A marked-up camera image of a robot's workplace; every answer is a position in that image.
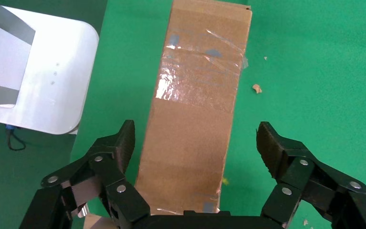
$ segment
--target white machine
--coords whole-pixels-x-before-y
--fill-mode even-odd
[[[99,42],[96,30],[82,21],[4,8],[35,34],[16,104],[0,106],[0,123],[57,135],[75,130]]]

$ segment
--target yellow speck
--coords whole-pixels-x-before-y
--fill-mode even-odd
[[[222,178],[222,183],[224,184],[224,185],[229,185],[229,181],[228,181],[228,179],[226,179],[226,178]]]

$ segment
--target green floor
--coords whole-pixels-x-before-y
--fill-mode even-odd
[[[0,124],[0,229],[18,228],[41,179],[69,163],[75,140],[74,135],[16,133],[27,142],[23,151],[8,149],[5,125]]]

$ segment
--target blue tape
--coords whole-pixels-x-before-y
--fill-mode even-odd
[[[205,54],[210,55],[210,56],[214,56],[214,57],[222,57],[220,52],[218,50],[215,50],[215,49],[209,49],[209,50],[205,51]]]
[[[203,213],[214,213],[214,203],[204,202]]]

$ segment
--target clear packing tape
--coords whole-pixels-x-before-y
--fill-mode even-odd
[[[245,49],[212,30],[169,28],[155,97],[232,113]]]

